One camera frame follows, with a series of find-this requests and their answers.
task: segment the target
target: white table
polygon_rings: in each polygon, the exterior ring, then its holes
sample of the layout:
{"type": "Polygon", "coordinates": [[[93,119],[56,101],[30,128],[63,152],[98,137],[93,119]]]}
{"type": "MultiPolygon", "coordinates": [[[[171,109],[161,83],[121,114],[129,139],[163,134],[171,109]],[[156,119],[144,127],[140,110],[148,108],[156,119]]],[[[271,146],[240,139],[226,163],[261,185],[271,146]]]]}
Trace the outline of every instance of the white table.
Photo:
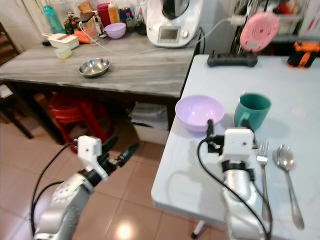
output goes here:
{"type": "MultiPolygon", "coordinates": [[[[223,120],[215,127],[217,134],[233,127],[234,111],[243,91],[262,93],[272,107],[260,129],[257,140],[269,141],[266,166],[267,187],[273,212],[273,239],[320,239],[320,59],[310,69],[290,68],[287,57],[259,57],[254,68],[241,66],[207,66],[208,55],[195,56],[182,98],[203,94],[221,101],[223,120]],[[273,150],[289,145],[296,158],[291,172],[294,190],[303,214],[305,229],[296,229],[285,174],[273,162],[273,150]]],[[[222,225],[224,206],[221,186],[201,168],[196,148],[204,134],[190,133],[174,119],[151,195],[156,207],[185,214],[213,225],[222,225]]],[[[222,177],[217,156],[201,148],[207,167],[222,177]]],[[[252,151],[261,188],[261,172],[252,151]]],[[[261,204],[257,207],[261,213],[261,204]]]]}

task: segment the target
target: kitchen counter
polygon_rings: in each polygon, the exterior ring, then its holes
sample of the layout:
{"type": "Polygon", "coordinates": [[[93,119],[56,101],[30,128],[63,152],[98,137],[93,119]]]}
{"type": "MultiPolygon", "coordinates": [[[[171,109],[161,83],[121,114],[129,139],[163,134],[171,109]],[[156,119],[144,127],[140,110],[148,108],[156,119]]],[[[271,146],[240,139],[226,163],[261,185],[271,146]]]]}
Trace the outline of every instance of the kitchen counter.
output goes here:
{"type": "Polygon", "coordinates": [[[159,48],[147,36],[137,33],[117,40],[100,39],[100,44],[121,55],[98,45],[81,44],[72,50],[71,57],[58,59],[55,48],[39,45],[0,67],[0,78],[179,98],[196,48],[195,44],[186,48],[159,48]],[[108,59],[109,71],[97,78],[83,77],[79,67],[95,58],[108,59]]]}
{"type": "Polygon", "coordinates": [[[100,39],[100,44],[113,53],[98,45],[81,44],[67,59],[58,59],[55,48],[39,44],[1,66],[0,79],[59,144],[64,139],[34,100],[34,90],[162,104],[167,106],[171,127],[191,61],[199,51],[196,39],[198,35],[184,48],[160,48],[150,43],[147,36],[131,33],[116,40],[100,39]],[[79,67],[96,58],[108,59],[109,71],[100,77],[85,78],[79,67]]]}

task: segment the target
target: red stool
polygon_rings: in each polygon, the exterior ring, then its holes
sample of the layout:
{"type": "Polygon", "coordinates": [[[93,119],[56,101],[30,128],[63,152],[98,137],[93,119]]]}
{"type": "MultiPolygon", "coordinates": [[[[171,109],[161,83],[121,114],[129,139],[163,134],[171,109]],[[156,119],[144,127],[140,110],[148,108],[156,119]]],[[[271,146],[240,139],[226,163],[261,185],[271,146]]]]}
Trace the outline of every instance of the red stool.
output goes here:
{"type": "MultiPolygon", "coordinates": [[[[67,143],[73,142],[70,131],[75,125],[87,127],[94,137],[105,142],[114,133],[114,126],[109,114],[102,106],[101,102],[89,97],[77,97],[64,94],[54,94],[49,103],[52,117],[56,121],[64,140],[67,143]],[[109,123],[107,132],[104,132],[97,121],[98,117],[105,117],[109,123]]],[[[78,152],[76,146],[71,146],[71,150],[78,152]]]]}

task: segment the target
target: small purple bowl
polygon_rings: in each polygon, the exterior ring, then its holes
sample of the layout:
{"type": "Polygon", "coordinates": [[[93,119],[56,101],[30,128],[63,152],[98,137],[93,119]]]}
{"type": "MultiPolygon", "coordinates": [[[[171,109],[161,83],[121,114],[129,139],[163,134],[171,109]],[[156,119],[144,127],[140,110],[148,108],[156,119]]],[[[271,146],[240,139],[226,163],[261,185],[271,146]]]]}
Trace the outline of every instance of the small purple bowl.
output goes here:
{"type": "Polygon", "coordinates": [[[126,33],[126,24],[123,22],[112,23],[106,26],[104,30],[110,38],[119,39],[126,33]]]}
{"type": "Polygon", "coordinates": [[[225,115],[224,106],[218,100],[205,95],[192,95],[180,99],[175,114],[184,127],[193,132],[205,132],[208,120],[217,124],[225,115]]]}

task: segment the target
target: green mug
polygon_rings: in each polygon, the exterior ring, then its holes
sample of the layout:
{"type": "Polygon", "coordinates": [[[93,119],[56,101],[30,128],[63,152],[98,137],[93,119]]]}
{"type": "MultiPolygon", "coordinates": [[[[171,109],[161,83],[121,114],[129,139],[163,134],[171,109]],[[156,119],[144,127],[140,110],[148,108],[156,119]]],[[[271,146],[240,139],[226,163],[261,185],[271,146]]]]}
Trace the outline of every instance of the green mug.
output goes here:
{"type": "Polygon", "coordinates": [[[234,113],[234,124],[241,127],[243,120],[248,120],[253,131],[256,131],[264,122],[271,101],[266,96],[258,93],[244,93],[239,98],[238,106],[234,113]]]}

